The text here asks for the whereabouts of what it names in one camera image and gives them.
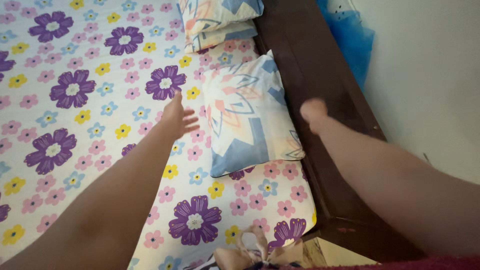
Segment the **wooden bed frame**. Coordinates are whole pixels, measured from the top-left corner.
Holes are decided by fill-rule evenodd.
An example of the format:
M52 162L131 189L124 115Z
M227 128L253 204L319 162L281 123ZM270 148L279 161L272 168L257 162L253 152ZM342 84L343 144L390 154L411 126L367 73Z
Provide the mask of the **wooden bed frame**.
M317 210L305 239L320 237L378 262L425 255L373 213L345 182L320 139L300 115L303 101L323 98L329 115L385 140L314 0L263 0L256 18L260 54L270 49L282 75L288 109L307 157L302 160Z

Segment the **fitted sheet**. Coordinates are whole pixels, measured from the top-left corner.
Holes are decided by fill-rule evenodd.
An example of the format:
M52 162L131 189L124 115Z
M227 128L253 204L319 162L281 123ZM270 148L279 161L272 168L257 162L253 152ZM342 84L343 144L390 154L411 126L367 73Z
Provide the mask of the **fitted sheet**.
M158 176L158 196L130 269L195 266L215 248L233 247L238 229L252 222L262 226L272 248L293 242L315 225L299 161L271 161L210 177L211 135L201 73L258 56L252 39L185 55L175 5L164 0L2 3L2 261L37 239L160 120L170 101L168 91L159 88L162 83L182 90L182 103L196 110L201 128L175 143ZM44 13L50 18L40 16ZM58 25L47 25L54 20ZM50 35L42 30L46 27L56 32ZM113 31L118 27L124 30ZM170 82L158 79L165 74ZM70 87L74 82L78 86ZM88 99L76 96L80 92ZM252 248L254 243L246 241Z

